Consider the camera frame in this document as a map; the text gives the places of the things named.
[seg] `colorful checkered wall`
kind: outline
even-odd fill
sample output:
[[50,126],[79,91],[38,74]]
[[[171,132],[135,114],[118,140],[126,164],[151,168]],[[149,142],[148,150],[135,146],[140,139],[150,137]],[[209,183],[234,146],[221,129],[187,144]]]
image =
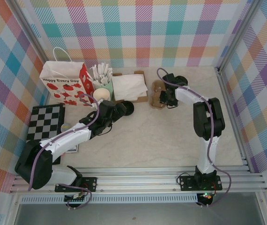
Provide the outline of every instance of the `colorful checkered wall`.
[[224,74],[254,170],[267,181],[267,0]]
[[0,223],[14,167],[25,145],[31,108],[44,104],[43,64],[18,21],[0,0]]
[[238,5],[246,2],[18,1],[50,59],[52,48],[59,46],[88,67],[103,61],[113,67],[212,65],[232,32],[231,21],[238,20]]
[[232,44],[233,40],[235,39],[237,31],[240,29],[242,21],[244,20],[246,14],[248,12],[248,9],[249,9],[249,7],[250,7],[252,2],[253,2],[253,0],[247,0],[247,3],[245,4],[245,6],[243,8],[242,13],[240,14],[240,17],[238,18],[237,23],[236,23],[234,29],[232,30],[232,32],[230,34],[230,37],[229,37],[229,39],[228,39],[228,41],[226,43],[226,46],[224,47],[224,49],[222,51],[222,54],[221,54],[221,56],[220,56],[220,58],[218,60],[218,63],[216,65],[216,67],[219,67],[221,62],[222,62],[222,60],[224,59],[224,57],[225,57],[225,55],[226,55],[226,53],[228,51],[228,48],[230,47],[230,45]]

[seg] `white napkin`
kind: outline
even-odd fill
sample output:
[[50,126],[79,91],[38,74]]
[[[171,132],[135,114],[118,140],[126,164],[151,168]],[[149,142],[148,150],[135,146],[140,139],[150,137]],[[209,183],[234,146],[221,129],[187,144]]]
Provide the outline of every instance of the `white napkin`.
[[147,87],[142,74],[113,76],[115,100],[135,101],[140,96],[146,96]]

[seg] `metal bracket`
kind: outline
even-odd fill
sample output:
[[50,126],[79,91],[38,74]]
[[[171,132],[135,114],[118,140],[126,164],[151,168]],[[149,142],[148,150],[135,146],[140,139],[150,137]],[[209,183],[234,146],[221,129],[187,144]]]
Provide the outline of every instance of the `metal bracket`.
[[[82,183],[80,187],[86,188],[91,192],[96,192],[96,186],[97,186],[97,177],[83,177],[82,178]],[[80,192],[79,189],[74,189],[70,187],[65,187],[61,185],[56,185],[55,192]]]
[[213,182],[215,186],[212,184],[211,186],[200,189],[196,183],[194,176],[180,176],[179,177],[180,190],[181,191],[221,191],[222,183],[220,176],[216,176],[215,181]]

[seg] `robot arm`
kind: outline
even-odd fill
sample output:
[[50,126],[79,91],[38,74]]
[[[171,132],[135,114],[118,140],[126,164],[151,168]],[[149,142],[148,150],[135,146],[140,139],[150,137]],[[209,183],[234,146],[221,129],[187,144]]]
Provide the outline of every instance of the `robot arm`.
[[[174,74],[167,74],[163,77],[164,81],[169,83],[184,86],[185,88],[178,88],[173,85],[165,83],[166,91],[162,91],[160,95],[160,102],[168,106],[177,107],[178,101],[193,106],[193,126],[195,133],[200,138],[200,158],[195,168],[194,181],[198,189],[206,189],[218,180],[216,170],[211,165],[208,157],[208,145],[211,136],[211,121],[208,113],[208,107],[202,98],[195,96],[189,91],[188,81],[182,77],[174,77]],[[225,129],[225,122],[220,105],[217,98],[208,99],[203,97],[211,106],[214,117],[214,137],[210,146],[209,156],[212,162],[215,162],[216,148]]]
[[81,187],[82,175],[76,169],[71,166],[62,167],[52,165],[52,163],[73,146],[100,135],[107,127],[112,127],[112,124],[124,116],[125,113],[126,108],[122,103],[114,104],[110,101],[103,101],[99,104],[98,118],[89,127],[81,129],[91,123],[96,116],[96,112],[91,112],[74,127],[53,138],[41,142],[35,140],[27,142],[15,166],[16,173],[30,183],[34,160],[38,152],[46,146],[46,144],[50,143],[45,150],[42,151],[37,160],[32,187],[34,189],[40,189],[46,184],[60,183]]

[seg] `chessboard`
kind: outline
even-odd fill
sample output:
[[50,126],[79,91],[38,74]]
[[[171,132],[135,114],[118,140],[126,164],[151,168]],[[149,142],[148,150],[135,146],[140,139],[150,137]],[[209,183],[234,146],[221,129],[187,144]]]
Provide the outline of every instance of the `chessboard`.
[[63,104],[33,107],[26,140],[42,141],[60,134],[64,117]]

